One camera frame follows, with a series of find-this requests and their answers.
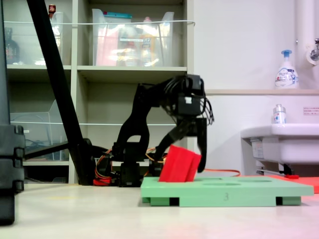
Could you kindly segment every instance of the faucet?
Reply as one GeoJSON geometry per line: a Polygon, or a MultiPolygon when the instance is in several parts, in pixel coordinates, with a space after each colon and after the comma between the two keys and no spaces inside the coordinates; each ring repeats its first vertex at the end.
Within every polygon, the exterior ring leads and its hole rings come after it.
{"type": "Polygon", "coordinates": [[[313,60],[313,61],[318,61],[319,60],[319,38],[316,38],[315,39],[315,44],[316,44],[316,49],[315,50],[312,50],[311,53],[310,53],[310,58],[313,60]]]}

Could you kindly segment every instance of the clear plastic container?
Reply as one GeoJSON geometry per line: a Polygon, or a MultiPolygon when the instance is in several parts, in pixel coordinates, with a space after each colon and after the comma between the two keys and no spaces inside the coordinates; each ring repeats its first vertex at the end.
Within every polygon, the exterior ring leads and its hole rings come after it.
{"type": "MultiPolygon", "coordinates": [[[[53,102],[49,112],[11,113],[10,120],[11,124],[23,127],[26,152],[67,141],[56,101],[53,102]]],[[[34,160],[63,161],[68,158],[69,153],[66,149],[34,160]]]]}
{"type": "MultiPolygon", "coordinates": [[[[55,41],[62,63],[71,64],[71,25],[63,12],[56,12],[51,20],[55,41]]],[[[4,23],[7,64],[45,65],[42,50],[33,24],[4,23]]]]}
{"type": "Polygon", "coordinates": [[[174,12],[161,23],[145,24],[106,24],[101,10],[92,13],[93,23],[101,23],[93,25],[94,66],[172,66],[173,24],[165,21],[172,21],[174,12]]]}

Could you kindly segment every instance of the blue pump cap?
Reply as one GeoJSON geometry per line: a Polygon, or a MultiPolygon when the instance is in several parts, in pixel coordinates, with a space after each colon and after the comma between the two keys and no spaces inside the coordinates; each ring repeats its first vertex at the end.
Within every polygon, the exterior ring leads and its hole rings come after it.
{"type": "Polygon", "coordinates": [[[283,54],[285,58],[286,58],[286,57],[289,57],[289,55],[290,55],[291,53],[292,53],[291,50],[284,50],[284,51],[281,52],[281,54],[283,54]]]}

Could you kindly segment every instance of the pump dispenser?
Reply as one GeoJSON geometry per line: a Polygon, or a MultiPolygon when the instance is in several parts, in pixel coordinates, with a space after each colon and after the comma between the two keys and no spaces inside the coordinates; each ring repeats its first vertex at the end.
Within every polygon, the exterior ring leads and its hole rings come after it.
{"type": "Polygon", "coordinates": [[[299,88],[299,77],[296,69],[293,67],[289,60],[289,55],[292,53],[291,50],[284,50],[281,54],[284,55],[284,61],[279,68],[277,78],[275,80],[276,89],[298,89],[299,88]]]}

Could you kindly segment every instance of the soap bottle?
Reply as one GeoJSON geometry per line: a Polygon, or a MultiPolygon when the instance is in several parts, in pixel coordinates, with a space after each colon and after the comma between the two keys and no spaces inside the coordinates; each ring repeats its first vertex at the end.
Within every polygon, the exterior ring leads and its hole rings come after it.
{"type": "Polygon", "coordinates": [[[296,69],[293,67],[289,60],[291,50],[284,50],[281,54],[284,55],[284,61],[279,68],[277,78],[275,80],[276,89],[298,89],[299,78],[296,69]]]}
{"type": "Polygon", "coordinates": [[[286,108],[277,104],[274,108],[274,123],[287,123],[286,108]]]}

